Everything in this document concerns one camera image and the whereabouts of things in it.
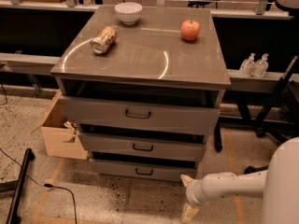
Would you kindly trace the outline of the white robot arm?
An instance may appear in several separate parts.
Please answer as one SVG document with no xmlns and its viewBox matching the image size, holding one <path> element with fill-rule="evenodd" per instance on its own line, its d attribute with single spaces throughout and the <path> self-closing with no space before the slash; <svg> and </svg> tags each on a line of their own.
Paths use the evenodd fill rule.
<svg viewBox="0 0 299 224">
<path fill-rule="evenodd" d="M 180 178 L 186 188 L 185 223 L 193 219 L 201 205 L 246 196 L 263 200 L 262 224 L 299 224 L 299 137 L 278 147 L 265 170 L 247 175 L 224 172 L 201 179 L 187 175 Z"/>
</svg>

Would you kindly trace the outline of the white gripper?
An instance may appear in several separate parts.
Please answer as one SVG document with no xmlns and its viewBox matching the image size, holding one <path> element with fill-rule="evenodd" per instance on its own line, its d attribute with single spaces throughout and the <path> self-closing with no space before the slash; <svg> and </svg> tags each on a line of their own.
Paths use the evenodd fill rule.
<svg viewBox="0 0 299 224">
<path fill-rule="evenodd" d="M 184 204 L 181 221 L 183 223 L 189 223 L 198 213 L 196 206 L 205 205 L 209 203 L 202 190 L 202 181 L 199 179 L 193 179 L 188 175 L 181 175 L 180 179 L 186 188 L 186 198 L 188 203 Z"/>
</svg>

